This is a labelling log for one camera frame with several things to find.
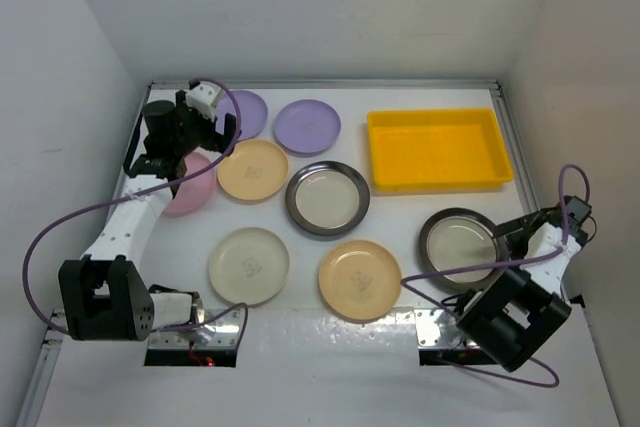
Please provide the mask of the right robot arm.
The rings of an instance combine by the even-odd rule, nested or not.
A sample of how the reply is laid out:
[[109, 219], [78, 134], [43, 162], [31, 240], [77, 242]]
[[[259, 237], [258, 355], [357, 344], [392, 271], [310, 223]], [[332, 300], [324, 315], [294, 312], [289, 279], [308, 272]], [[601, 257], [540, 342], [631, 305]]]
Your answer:
[[592, 207], [576, 197], [565, 200], [566, 243], [562, 242], [564, 223], [558, 205], [498, 226], [470, 209], [448, 211], [489, 228], [498, 252], [509, 261], [531, 262], [501, 270], [464, 306], [456, 322], [458, 330], [508, 372], [529, 360], [571, 313], [570, 305], [561, 298], [560, 286], [571, 258], [588, 243], [583, 224]]

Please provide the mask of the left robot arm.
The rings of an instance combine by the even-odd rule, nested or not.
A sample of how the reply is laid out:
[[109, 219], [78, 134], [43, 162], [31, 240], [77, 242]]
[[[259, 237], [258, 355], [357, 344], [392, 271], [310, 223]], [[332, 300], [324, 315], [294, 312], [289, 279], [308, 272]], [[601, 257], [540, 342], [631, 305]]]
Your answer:
[[161, 214], [187, 181], [186, 158], [198, 149], [231, 153], [235, 115], [217, 132], [221, 88], [196, 82], [174, 100], [146, 103], [123, 162], [123, 203], [58, 280], [70, 336], [79, 341], [143, 341], [155, 331], [190, 331], [205, 323], [198, 293], [145, 285], [138, 267]]

